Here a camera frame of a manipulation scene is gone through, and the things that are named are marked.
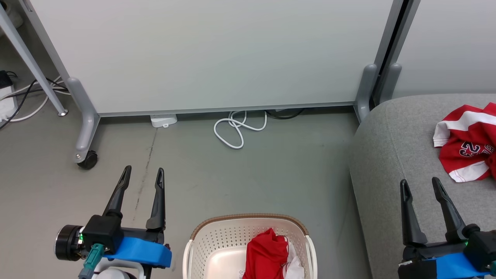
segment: metal pole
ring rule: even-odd
[[[65,109],[60,103],[59,99],[55,95],[55,92],[53,91],[48,81],[45,79],[45,76],[41,72],[40,67],[38,66],[38,64],[36,64],[36,61],[24,44],[24,41],[22,41],[21,36],[10,21],[10,18],[8,18],[8,15],[3,7],[0,7],[0,27],[2,28],[7,38],[11,41],[12,45],[15,47],[19,55],[22,57],[28,68],[31,70],[34,77],[40,83],[41,88],[43,88],[46,95],[53,103],[55,109],[57,109],[59,116],[66,115],[67,109]]]

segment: caster wheel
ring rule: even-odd
[[[90,150],[86,154],[84,161],[78,163],[77,165],[83,169],[91,169],[96,165],[96,162],[98,162],[98,155],[95,151]]]

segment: brown basket rim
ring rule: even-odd
[[[309,235],[309,231],[307,228],[296,218],[288,216],[288,215],[283,215],[283,214],[272,214],[272,213],[245,213],[245,214],[232,214],[232,215],[224,215],[224,216],[219,216],[219,217],[213,217],[210,219],[207,219],[203,221],[200,225],[198,225],[193,233],[191,234],[191,237],[189,238],[190,240],[194,240],[196,237],[197,233],[206,225],[217,222],[217,221],[225,221],[225,220],[232,220],[232,219],[248,219],[248,218],[272,218],[272,219],[284,219],[287,221],[293,222],[295,225],[297,225],[302,231],[303,234]]]

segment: perforated basket wall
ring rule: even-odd
[[[201,224],[195,230],[196,235],[193,233],[191,236],[193,242],[189,268],[190,278],[204,278],[207,259],[213,252],[234,246],[246,247],[252,238],[272,228],[277,235],[284,235],[291,241],[305,269],[305,279],[311,279],[311,267],[309,267],[311,257],[306,239],[308,232],[301,223],[298,222],[302,228],[295,222],[270,217],[224,219],[206,225]]]

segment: robotic arm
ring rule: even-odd
[[[127,166],[102,215],[93,215],[86,226],[66,225],[55,240],[59,260],[85,259],[80,279],[128,279],[129,275],[110,267],[134,268],[139,279],[149,279],[152,268],[169,268],[172,252],[164,245],[164,170],[159,168],[155,198],[146,229],[121,227],[121,207],[129,186],[131,166]]]
[[[403,225],[403,261],[400,279],[465,279],[496,276],[496,230],[482,232],[465,225],[453,201],[437,177],[432,184],[446,224],[446,242],[428,243],[420,230],[406,180],[400,183]]]

